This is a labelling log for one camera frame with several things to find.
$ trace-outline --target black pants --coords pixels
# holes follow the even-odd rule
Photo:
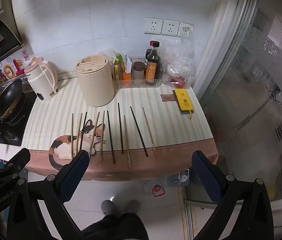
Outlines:
[[[120,218],[105,216],[82,230],[82,233],[86,240],[149,240],[141,219],[133,213],[125,213]]]

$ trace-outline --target person's leg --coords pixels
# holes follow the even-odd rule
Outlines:
[[[140,209],[140,203],[136,200],[130,200],[125,208],[125,212],[120,217],[120,222],[116,226],[116,231],[123,239],[149,240],[148,233],[141,221],[136,215]]]
[[[101,210],[105,215],[100,221],[88,226],[87,228],[83,229],[81,232],[85,237],[89,235],[107,230],[109,228],[115,227],[119,223],[119,218],[117,217],[118,212],[115,208],[113,202],[111,200],[105,200],[101,203]]]

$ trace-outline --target blue gripper pad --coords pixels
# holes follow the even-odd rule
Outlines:
[[[221,203],[223,197],[222,186],[214,177],[210,168],[201,159],[197,152],[192,154],[191,162],[195,173],[198,175],[211,201]]]
[[[75,161],[75,163],[60,185],[58,197],[63,203],[70,201],[85,171],[87,170],[90,162],[89,154],[85,150],[80,150],[72,161]]]

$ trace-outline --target chopstick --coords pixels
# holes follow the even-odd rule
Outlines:
[[[102,133],[101,133],[101,149],[100,149],[100,162],[103,162],[103,128],[104,128],[104,115],[105,111],[103,111],[103,116],[102,116]]]
[[[130,152],[129,152],[129,140],[128,140],[128,129],[127,129],[127,122],[125,120],[125,114],[123,115],[123,118],[124,118],[125,144],[126,144],[126,147],[127,147],[129,168],[131,169],[131,160],[130,160]]]
[[[119,109],[119,123],[120,123],[121,153],[124,154],[124,152],[123,152],[123,139],[122,139],[122,125],[121,125],[121,115],[120,115],[120,105],[119,105],[119,103],[118,103],[118,109]]]
[[[110,117],[109,117],[109,111],[106,111],[108,114],[108,125],[109,125],[109,135],[110,135],[110,144],[111,144],[111,152],[112,152],[112,160],[113,164],[115,164],[115,157],[114,157],[114,151],[113,151],[113,144],[112,144],[112,135],[111,135],[111,126],[110,126]]]
[[[81,113],[80,122],[79,122],[79,125],[78,125],[77,145],[76,145],[76,148],[75,148],[75,155],[78,154],[78,146],[79,146],[79,137],[80,137],[81,122],[82,122],[82,113]]]
[[[148,119],[147,119],[147,117],[146,117],[146,114],[145,114],[145,111],[144,111],[144,108],[143,108],[143,107],[142,107],[142,110],[143,110],[143,115],[144,115],[144,119],[145,119],[146,126],[148,127],[150,139],[151,139],[152,146],[153,146],[153,150],[154,150],[154,155],[156,156],[156,155],[157,155],[157,151],[155,150],[155,146],[154,146],[154,141],[153,141],[152,133],[151,133],[150,126],[149,126],[149,123],[148,123]]]
[[[137,123],[137,119],[136,119],[136,117],[134,116],[134,112],[133,112],[133,110],[132,110],[132,107],[131,107],[131,106],[130,106],[130,109],[131,109],[131,112],[132,112],[132,115],[133,115],[134,122],[136,123],[137,129],[138,129],[138,132],[139,132],[139,135],[140,135],[140,139],[141,139],[141,142],[142,142],[142,145],[143,145],[143,149],[144,149],[144,152],[145,152],[145,156],[147,156],[147,157],[148,157],[148,152],[146,151],[145,144],[144,144],[144,141],[143,141],[143,139],[142,139],[142,135],[141,135],[141,132],[140,132],[140,129],[139,129],[138,123]]]
[[[81,142],[80,142],[80,150],[82,150],[82,141],[83,141],[83,134],[84,134],[84,126],[85,126],[85,121],[87,120],[87,113],[88,113],[88,112],[85,112],[85,117],[84,117],[84,122],[83,122],[83,127],[82,127]]]
[[[93,135],[92,135],[92,141],[91,141],[90,153],[89,153],[90,155],[91,155],[91,152],[92,152],[94,135],[96,133],[96,129],[97,129],[97,126],[98,126],[99,115],[100,115],[100,112],[98,112],[97,119],[96,119],[96,122],[95,122],[95,125],[94,125],[94,128],[93,128]]]
[[[73,113],[71,118],[71,160],[73,160]]]

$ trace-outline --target clear plastic organizer tray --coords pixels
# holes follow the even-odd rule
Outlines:
[[[132,61],[132,70],[131,70],[131,77],[133,78],[133,63],[136,61],[141,61],[145,63],[144,57],[130,57]],[[153,83],[148,83],[145,79],[131,79],[131,80],[120,80],[120,81],[113,81],[117,88],[157,88],[161,84],[161,79],[155,79]]]

